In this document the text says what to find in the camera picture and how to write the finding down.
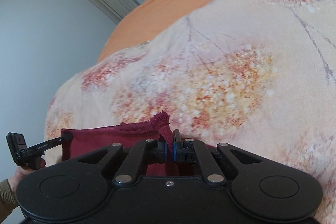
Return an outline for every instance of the metal pin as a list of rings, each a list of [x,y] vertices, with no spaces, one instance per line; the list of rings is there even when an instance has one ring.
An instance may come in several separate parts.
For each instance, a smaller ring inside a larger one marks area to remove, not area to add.
[[[120,184],[130,182],[131,180],[132,180],[132,177],[129,175],[118,175],[115,177],[115,181]]]
[[[222,182],[224,180],[224,177],[221,175],[217,175],[217,174],[212,174],[209,175],[207,177],[208,181],[212,182],[212,183],[218,183],[218,182]]]
[[[166,186],[173,186],[174,182],[173,181],[166,181]]]

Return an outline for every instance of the bed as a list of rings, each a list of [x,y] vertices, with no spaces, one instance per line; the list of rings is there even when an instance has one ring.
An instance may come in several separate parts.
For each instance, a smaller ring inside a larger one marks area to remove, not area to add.
[[[116,27],[97,65],[50,103],[61,128],[141,122],[229,142],[319,180],[316,214],[336,220],[336,0],[147,0]],[[48,165],[60,160],[48,151]]]

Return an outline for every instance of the brown sleeve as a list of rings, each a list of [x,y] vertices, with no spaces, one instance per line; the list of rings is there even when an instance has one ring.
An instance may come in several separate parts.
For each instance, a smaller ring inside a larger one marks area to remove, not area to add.
[[[0,223],[17,207],[17,202],[7,179],[0,182]]]

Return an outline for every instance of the dark red garment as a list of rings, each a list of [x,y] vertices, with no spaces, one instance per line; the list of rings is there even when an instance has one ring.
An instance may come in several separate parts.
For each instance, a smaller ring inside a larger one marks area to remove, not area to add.
[[[162,111],[147,122],[121,123],[118,126],[92,129],[61,129],[61,134],[71,132],[73,139],[62,144],[63,160],[68,160],[111,143],[122,143],[132,147],[136,142],[146,139],[158,139],[162,135],[167,142],[166,164],[148,166],[147,175],[177,176],[177,166],[172,162],[173,133],[169,128],[169,115]]]

